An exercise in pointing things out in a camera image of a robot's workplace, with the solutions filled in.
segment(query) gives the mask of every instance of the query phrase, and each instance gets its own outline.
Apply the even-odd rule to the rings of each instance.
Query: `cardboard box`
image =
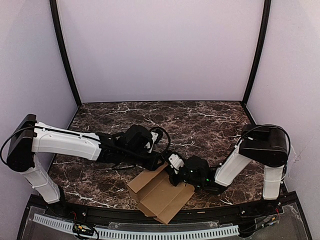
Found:
[[[172,186],[164,170],[167,165],[155,171],[144,170],[127,185],[131,197],[138,202],[137,208],[163,224],[168,224],[195,192],[194,186],[184,182]]]

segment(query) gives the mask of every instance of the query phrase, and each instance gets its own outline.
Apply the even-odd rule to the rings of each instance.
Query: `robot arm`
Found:
[[[149,131],[133,125],[126,132],[113,135],[82,133],[37,122],[36,116],[29,114],[15,133],[6,164],[23,175],[48,204],[64,204],[64,193],[41,166],[36,153],[64,154],[115,165],[126,162],[151,171],[164,163],[162,154],[153,151],[163,136],[158,128]]]
[[[275,200],[279,196],[283,170],[290,152],[287,151],[286,135],[278,126],[246,125],[242,132],[242,136],[246,137],[242,137],[217,169],[211,169],[208,162],[200,157],[192,156],[184,160],[171,152],[167,156],[170,181],[175,186],[184,181],[212,194],[221,194],[251,161],[257,161],[264,164],[262,197],[264,200]]]

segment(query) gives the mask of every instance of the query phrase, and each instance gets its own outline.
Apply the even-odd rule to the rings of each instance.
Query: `white wall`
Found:
[[[272,1],[248,108],[259,124],[284,127],[296,152],[285,183],[296,190],[320,239],[320,2]]]
[[[263,0],[59,0],[83,102],[241,100]]]
[[[76,111],[48,0],[0,0],[0,144],[28,113],[65,128]],[[45,168],[51,155],[42,159]],[[0,162],[0,239],[17,238],[31,187]]]

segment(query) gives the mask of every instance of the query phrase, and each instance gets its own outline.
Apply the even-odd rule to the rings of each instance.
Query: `marble table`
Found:
[[[245,124],[250,121],[238,101],[155,101],[85,103],[70,130],[118,133],[132,124],[161,126],[170,134],[171,150],[188,158],[197,155],[210,166],[221,163],[232,151]],[[165,146],[163,141],[158,150]],[[126,184],[141,167],[112,170],[112,164],[57,155],[49,175],[60,185],[68,202],[96,207],[136,209]],[[261,199],[263,166],[251,162],[220,195],[197,191],[184,209],[241,204]]]

